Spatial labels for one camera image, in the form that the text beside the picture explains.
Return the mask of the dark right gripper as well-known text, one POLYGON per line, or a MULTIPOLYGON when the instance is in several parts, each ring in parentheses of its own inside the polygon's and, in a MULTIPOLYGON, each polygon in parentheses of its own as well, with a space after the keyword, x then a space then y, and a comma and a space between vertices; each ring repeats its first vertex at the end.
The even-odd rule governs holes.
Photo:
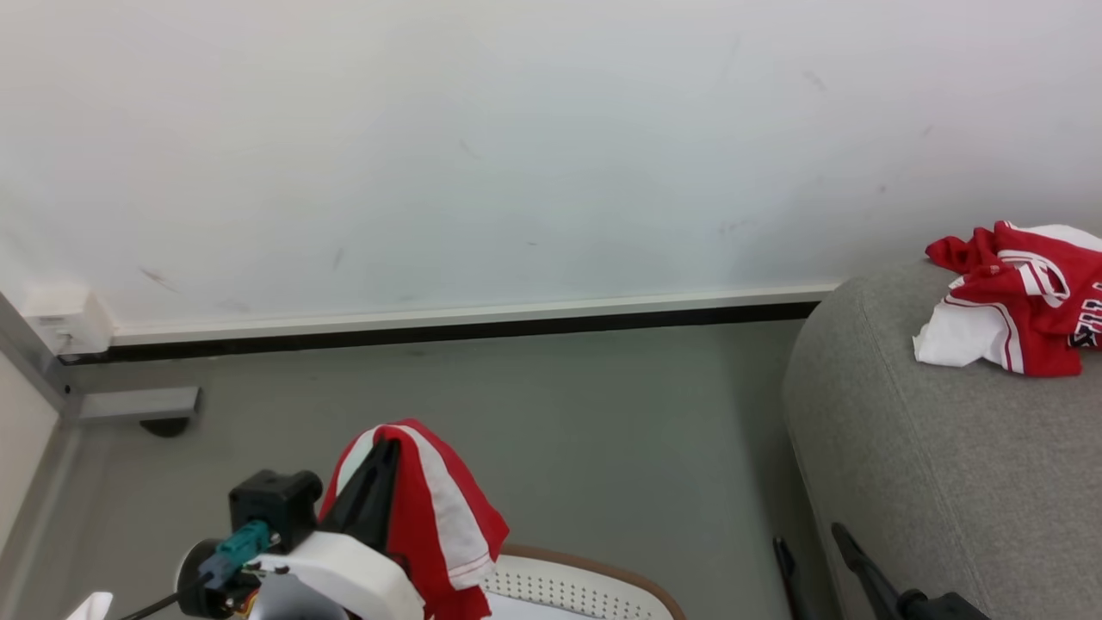
MULTIPOLYGON (((876 620, 991 620, 959 592, 929 598, 921 590, 898 592, 842 523, 831 534, 846 568, 857 576, 876 620)), ((784 584, 791 620, 804 619, 802 594, 796 584, 796 561, 782 537, 773 539, 774 557, 784 584)))

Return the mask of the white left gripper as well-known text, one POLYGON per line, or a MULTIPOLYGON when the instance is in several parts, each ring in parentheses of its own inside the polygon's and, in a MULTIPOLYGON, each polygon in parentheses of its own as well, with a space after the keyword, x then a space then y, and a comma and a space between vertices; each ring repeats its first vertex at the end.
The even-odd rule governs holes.
POLYGON ((424 620, 406 570, 383 555, 400 448, 397 439, 353 440, 320 507, 323 532, 290 554, 256 558, 261 585, 248 620, 424 620))

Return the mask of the red and white striped garment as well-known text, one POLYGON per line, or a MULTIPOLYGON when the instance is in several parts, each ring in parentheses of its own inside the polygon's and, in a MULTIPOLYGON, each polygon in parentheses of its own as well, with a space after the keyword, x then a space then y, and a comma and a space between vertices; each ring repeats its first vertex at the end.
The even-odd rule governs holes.
POLYGON ((408 561, 425 620, 487 619, 491 605, 480 584, 511 530, 463 459, 421 421, 375 426, 347 443, 320 514, 331 513, 369 452, 391 439, 399 455, 386 551, 408 561))

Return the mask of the red and white printed jersey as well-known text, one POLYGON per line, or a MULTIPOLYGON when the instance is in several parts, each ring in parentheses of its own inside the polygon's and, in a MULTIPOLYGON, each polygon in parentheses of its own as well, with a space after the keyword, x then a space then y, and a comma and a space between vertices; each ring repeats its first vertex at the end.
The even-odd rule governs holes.
POLYGON ((1000 220, 926 257, 957 279, 912 338, 918 361, 1050 378, 1079 376, 1081 351, 1102 350, 1102 237, 1000 220))

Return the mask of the white perforated basket brown rim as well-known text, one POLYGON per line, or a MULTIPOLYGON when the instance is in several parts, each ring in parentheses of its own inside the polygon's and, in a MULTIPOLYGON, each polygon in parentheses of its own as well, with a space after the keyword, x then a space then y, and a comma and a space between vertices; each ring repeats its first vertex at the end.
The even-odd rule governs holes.
POLYGON ((487 620, 687 620, 657 581, 605 562, 507 544, 480 581, 487 620))

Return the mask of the grey fabric sofa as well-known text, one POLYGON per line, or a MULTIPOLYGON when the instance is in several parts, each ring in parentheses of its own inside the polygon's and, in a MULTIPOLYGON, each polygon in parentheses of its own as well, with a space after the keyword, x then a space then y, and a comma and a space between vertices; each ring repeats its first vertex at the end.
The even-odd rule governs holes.
POLYGON ((920 363, 912 335, 952 279, 926 262, 853 278, 796 338, 784 421, 839 609, 874 620, 834 523, 898 589, 993 620, 1102 620, 1102 350, 1070 378, 920 363))

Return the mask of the white and black baseboard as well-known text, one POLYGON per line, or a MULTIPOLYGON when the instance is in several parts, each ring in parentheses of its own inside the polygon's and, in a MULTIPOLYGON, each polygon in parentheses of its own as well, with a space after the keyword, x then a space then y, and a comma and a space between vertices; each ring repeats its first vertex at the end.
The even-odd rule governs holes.
POLYGON ((670 294, 547 305, 464 307, 334 315, 315 323, 257 320, 181 331, 121 333, 107 350, 62 353, 60 365, 140 363, 370 346, 487 340, 586 331, 800 320, 834 291, 833 282, 717 294, 670 294))

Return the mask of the white partition with grey frame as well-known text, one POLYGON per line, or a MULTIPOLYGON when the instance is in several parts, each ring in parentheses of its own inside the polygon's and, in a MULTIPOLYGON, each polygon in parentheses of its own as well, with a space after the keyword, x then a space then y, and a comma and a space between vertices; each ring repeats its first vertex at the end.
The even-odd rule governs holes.
POLYGON ((0 294, 0 620, 15 620, 83 426, 197 418, 199 387, 85 393, 0 294))

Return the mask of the white wall socket box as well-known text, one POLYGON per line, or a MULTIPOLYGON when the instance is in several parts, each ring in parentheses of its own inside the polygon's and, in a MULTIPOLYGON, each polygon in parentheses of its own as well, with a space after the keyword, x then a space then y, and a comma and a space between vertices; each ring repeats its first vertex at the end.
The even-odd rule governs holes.
POLYGON ((55 356, 102 353, 114 341, 114 320, 90 289, 32 290, 20 313, 55 356))

